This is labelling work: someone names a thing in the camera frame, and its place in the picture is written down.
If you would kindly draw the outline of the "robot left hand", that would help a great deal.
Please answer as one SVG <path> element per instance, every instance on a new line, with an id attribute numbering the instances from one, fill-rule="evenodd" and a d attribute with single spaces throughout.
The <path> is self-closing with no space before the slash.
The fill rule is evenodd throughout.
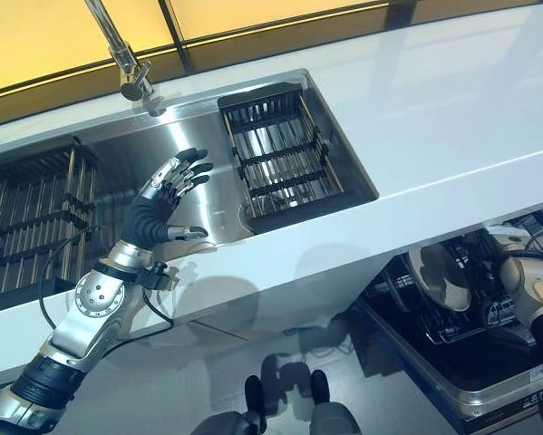
<path id="1" fill-rule="evenodd" d="M 142 186 L 131 203 L 121 230 L 121 241 L 144 250 L 158 244 L 201 239 L 208 231 L 197 226 L 173 226 L 171 216 L 183 198 L 208 182 L 213 165 L 205 149 L 190 148 L 166 160 Z"/>

